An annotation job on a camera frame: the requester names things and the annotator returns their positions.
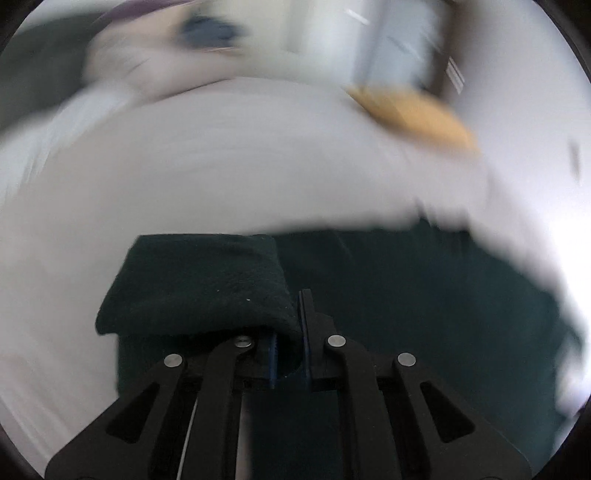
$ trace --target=white bedding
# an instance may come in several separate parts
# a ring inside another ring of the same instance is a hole
[[[33,115],[0,135],[0,207],[43,170],[47,159],[69,147],[115,113],[139,104],[123,82],[95,83],[49,112]]]
[[[116,398],[100,303],[146,233],[403,226],[423,213],[560,291],[483,162],[387,134],[344,93],[235,79],[119,113],[0,210],[0,422],[39,472]]]

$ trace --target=dark green cloth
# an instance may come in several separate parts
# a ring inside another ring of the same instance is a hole
[[[381,353],[412,352],[540,469],[563,418],[555,358],[571,330],[552,296],[479,248],[466,232],[422,221],[409,231],[316,231],[274,236],[295,301],[311,288],[317,310]],[[128,378],[162,358],[119,345]],[[335,395],[250,395],[257,479],[339,478]]]
[[[11,38],[0,54],[0,131],[55,107],[83,87],[86,47],[101,13],[60,18]]]
[[[129,250],[96,318],[101,335],[301,330],[268,235],[146,235]]]

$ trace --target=pillow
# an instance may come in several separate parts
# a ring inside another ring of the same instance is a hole
[[[472,133],[435,97],[410,90],[352,89],[348,93],[384,125],[436,144],[478,151]]]
[[[234,78],[241,64],[237,51],[199,51],[122,40],[91,46],[85,78],[124,80],[146,98],[156,99]]]
[[[144,41],[174,41],[182,25],[191,17],[197,2],[163,8],[127,22],[115,22],[97,35],[97,41],[134,38]]]
[[[128,0],[109,10],[100,19],[108,23],[132,20],[163,8],[189,2],[191,0]]]

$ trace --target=bed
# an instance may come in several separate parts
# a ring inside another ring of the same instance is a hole
[[[44,65],[90,40],[95,19],[77,17],[74,41]],[[0,207],[0,424],[39,473],[117,396],[116,338],[98,336],[94,319],[138,235],[405,230],[424,218],[468,231],[558,301],[572,294],[553,239],[486,162],[386,132],[341,91],[236,78],[138,102],[118,85],[71,85],[49,89],[3,132],[4,141],[51,132],[42,161],[19,154],[19,181]],[[107,100],[74,138],[62,135]],[[61,123],[48,124],[56,108]],[[564,315],[579,327],[574,317]],[[552,402],[555,380],[564,382],[556,401],[565,417],[585,392],[567,357],[544,373]],[[530,457],[535,469],[549,452],[540,455]]]

